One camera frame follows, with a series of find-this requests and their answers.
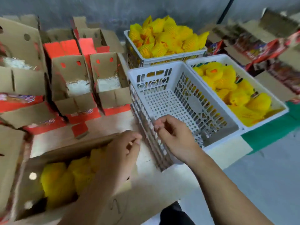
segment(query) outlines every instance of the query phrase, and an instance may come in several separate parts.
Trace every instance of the right hand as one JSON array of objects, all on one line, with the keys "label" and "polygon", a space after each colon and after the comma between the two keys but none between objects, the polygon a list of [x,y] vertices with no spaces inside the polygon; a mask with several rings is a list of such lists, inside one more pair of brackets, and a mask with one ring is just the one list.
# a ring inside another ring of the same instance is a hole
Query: right hand
[{"label": "right hand", "polygon": [[202,151],[186,124],[171,115],[157,119],[154,122],[154,130],[170,151],[186,164]]}]

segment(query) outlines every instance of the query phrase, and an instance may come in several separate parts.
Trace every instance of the black pole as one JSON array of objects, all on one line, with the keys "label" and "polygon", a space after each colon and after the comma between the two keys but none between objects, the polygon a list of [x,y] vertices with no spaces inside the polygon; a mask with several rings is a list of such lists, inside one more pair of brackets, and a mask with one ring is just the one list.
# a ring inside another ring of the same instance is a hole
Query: black pole
[{"label": "black pole", "polygon": [[229,0],[229,2],[228,2],[228,4],[227,4],[226,8],[224,9],[222,15],[221,15],[220,18],[218,19],[217,24],[222,23],[222,21],[223,21],[223,19],[225,18],[225,16],[226,16],[228,10],[229,10],[230,7],[231,7],[233,1],[234,1],[234,0]]}]

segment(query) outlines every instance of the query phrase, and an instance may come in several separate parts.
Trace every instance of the left hand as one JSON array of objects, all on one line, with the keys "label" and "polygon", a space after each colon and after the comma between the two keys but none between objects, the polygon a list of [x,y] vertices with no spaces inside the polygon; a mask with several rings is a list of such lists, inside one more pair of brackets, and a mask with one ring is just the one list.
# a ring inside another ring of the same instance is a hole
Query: left hand
[{"label": "left hand", "polygon": [[106,166],[117,175],[119,185],[127,180],[136,164],[141,139],[138,132],[126,130],[107,145]]}]

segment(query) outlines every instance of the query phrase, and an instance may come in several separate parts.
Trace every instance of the green cloth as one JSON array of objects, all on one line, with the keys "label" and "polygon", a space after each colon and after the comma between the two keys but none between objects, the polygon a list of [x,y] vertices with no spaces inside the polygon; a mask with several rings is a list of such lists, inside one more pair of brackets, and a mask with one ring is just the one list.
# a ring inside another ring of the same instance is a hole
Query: green cloth
[{"label": "green cloth", "polygon": [[290,109],[287,114],[242,135],[242,138],[253,149],[249,154],[283,138],[300,126],[300,104],[286,102],[286,105]]}]

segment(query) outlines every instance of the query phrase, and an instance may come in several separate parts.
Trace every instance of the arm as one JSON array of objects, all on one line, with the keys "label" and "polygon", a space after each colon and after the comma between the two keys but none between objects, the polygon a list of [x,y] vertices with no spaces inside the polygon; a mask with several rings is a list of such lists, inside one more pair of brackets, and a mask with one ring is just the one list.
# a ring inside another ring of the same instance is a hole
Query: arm
[{"label": "arm", "polygon": [[154,124],[161,140],[197,177],[215,224],[273,224],[195,143],[191,131],[184,122],[166,115],[160,117]]},{"label": "arm", "polygon": [[141,138],[139,133],[127,130],[108,144],[106,161],[58,225],[98,224],[107,201],[131,174],[140,152]]}]

